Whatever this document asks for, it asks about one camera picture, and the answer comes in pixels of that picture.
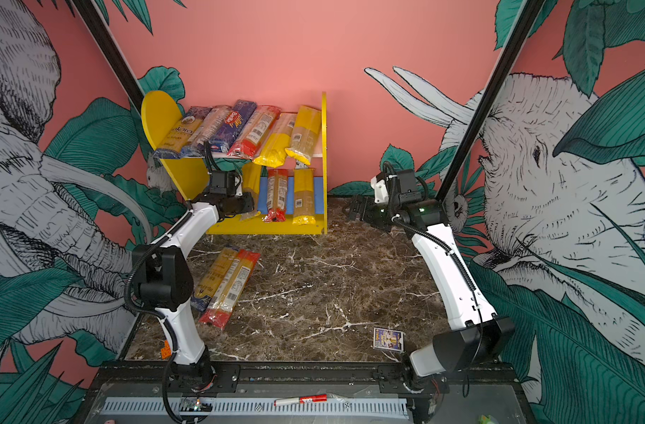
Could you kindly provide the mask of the blue Barilla spaghetti box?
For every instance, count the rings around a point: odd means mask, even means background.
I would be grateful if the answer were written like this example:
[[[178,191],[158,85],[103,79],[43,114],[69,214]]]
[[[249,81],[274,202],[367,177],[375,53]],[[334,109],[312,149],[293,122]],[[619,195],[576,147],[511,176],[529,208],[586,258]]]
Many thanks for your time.
[[[246,123],[256,111],[257,103],[248,100],[237,100],[216,134],[210,138],[212,152],[227,154],[233,143],[243,131]]]

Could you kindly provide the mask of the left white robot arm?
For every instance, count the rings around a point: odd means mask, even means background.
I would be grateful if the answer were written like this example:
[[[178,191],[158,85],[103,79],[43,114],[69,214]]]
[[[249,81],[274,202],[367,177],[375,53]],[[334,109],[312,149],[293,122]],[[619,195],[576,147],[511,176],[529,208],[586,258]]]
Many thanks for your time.
[[[204,381],[213,379],[209,350],[193,321],[193,275],[187,257],[214,225],[254,209],[251,194],[241,191],[237,171],[212,171],[209,183],[168,231],[133,250],[133,271],[124,302],[133,312],[154,316],[171,349],[170,372]]]

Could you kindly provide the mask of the yellow-band spaghetti pack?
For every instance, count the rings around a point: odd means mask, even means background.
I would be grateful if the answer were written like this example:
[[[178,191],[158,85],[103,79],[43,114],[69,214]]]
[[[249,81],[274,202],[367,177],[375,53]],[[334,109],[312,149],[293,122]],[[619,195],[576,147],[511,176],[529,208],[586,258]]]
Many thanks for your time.
[[[242,194],[245,198],[249,197],[252,200],[253,208],[243,213],[240,217],[241,221],[246,221],[260,215],[259,199],[260,199],[260,178],[262,177],[262,167],[253,162],[246,163],[242,168],[243,183]]]

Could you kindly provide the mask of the narrow yellow spaghetti pack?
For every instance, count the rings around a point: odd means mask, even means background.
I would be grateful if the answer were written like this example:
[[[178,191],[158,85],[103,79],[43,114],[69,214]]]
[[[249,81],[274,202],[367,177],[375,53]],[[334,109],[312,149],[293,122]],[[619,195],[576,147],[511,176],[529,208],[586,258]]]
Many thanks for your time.
[[[296,118],[297,114],[293,112],[280,114],[269,132],[269,137],[253,159],[255,164],[269,168],[279,168],[285,165],[288,157],[285,150],[290,147]]]

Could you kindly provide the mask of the clear white-label spaghetti pack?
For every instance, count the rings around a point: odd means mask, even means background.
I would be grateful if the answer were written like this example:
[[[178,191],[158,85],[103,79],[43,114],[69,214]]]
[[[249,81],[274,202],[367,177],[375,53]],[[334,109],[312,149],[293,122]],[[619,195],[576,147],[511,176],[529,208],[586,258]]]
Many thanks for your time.
[[[228,105],[219,105],[209,111],[200,127],[190,137],[188,144],[182,148],[181,157],[203,157],[205,143],[216,135],[230,111],[231,107]]]

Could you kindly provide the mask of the gold blue Molisana spaghetti pack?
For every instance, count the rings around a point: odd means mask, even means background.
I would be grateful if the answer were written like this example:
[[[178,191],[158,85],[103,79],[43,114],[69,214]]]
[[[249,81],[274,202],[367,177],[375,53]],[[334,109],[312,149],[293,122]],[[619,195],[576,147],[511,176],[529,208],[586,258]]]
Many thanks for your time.
[[[203,313],[207,309],[238,254],[239,249],[225,247],[211,265],[209,271],[200,279],[200,282],[195,284],[193,295],[191,296],[191,306],[195,310]]]

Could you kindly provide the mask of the red-end spaghetti pack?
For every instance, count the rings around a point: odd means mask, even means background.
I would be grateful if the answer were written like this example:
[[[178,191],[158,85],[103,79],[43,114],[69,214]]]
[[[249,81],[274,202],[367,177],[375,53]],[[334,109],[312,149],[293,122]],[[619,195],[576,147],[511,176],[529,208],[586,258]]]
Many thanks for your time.
[[[258,106],[231,146],[227,157],[252,160],[281,111],[281,108],[272,105]]]
[[[270,169],[267,186],[266,223],[283,222],[286,215],[289,173],[285,169]]]
[[[236,307],[245,285],[260,259],[260,254],[242,249],[233,260],[230,268],[219,284],[200,323],[211,324],[223,330]]]

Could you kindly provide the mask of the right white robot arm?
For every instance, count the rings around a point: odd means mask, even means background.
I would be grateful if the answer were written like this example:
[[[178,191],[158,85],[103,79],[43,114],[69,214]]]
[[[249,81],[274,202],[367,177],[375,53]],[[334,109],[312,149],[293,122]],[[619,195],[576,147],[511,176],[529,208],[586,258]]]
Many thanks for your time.
[[[352,198],[349,219],[382,231],[394,227],[405,231],[428,266],[450,327],[410,353],[408,376],[419,381],[497,359],[515,326],[511,318],[497,314],[474,281],[458,250],[444,205],[430,198],[426,181],[414,170],[398,170],[389,162],[382,164],[370,185],[373,196]]]

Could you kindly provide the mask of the wide yellow spaghetti pack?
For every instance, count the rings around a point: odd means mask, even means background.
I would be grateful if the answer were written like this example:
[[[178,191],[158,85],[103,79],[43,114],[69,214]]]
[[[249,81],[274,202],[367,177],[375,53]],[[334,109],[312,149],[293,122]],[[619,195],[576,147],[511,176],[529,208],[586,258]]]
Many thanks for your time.
[[[285,149],[288,157],[310,166],[321,129],[322,112],[306,105],[300,106],[292,129],[290,146]]]

